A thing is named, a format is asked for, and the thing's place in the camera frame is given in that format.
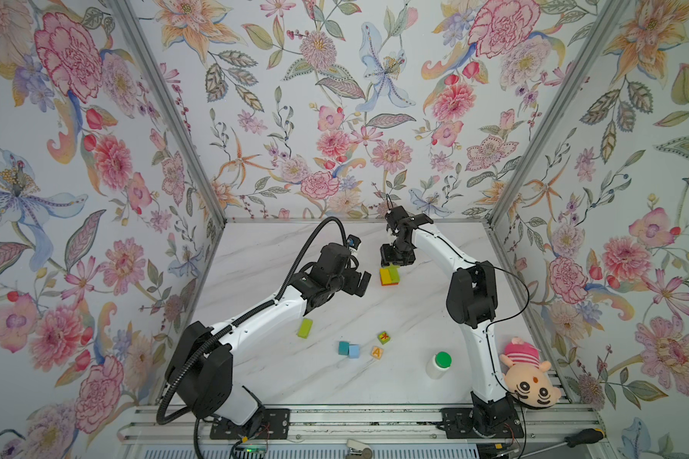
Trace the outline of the light blue cube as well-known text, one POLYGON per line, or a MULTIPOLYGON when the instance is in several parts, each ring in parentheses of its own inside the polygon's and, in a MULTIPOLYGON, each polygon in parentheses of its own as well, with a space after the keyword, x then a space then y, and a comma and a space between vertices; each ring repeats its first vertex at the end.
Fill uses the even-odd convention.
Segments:
POLYGON ((358 359, 360 357, 360 346, 358 344, 350 344, 348 346, 348 357, 350 359, 358 359))

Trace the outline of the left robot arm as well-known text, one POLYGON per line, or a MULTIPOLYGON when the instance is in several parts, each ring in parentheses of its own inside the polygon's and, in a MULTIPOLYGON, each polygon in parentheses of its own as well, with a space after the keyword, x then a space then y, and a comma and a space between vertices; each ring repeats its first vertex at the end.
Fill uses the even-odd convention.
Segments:
POLYGON ((239 317, 213 326, 191 323, 182 333, 166 371, 167 389, 156 423, 167 425, 192 414, 214 419, 252 434, 261 426, 264 405, 233 376, 235 357, 250 345, 325 305, 343 292, 361 298, 371 274, 359 272, 361 239, 350 235, 343 244, 329 243, 317 261, 293 273, 282 294, 266 298, 239 317))

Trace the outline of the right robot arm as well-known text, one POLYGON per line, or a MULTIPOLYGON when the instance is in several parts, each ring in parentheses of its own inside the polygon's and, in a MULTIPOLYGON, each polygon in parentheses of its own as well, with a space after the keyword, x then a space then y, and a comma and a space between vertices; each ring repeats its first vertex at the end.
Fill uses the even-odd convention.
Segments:
POLYGON ((381 247, 382 266, 411 266, 425 254, 449 278, 446 309, 460 327, 471 365, 473 430, 482 437, 496 435, 516 415, 491 329, 498 307, 496 268, 465 254, 426 214, 411 215, 399 206, 387 212, 386 222, 393 240, 381 247))

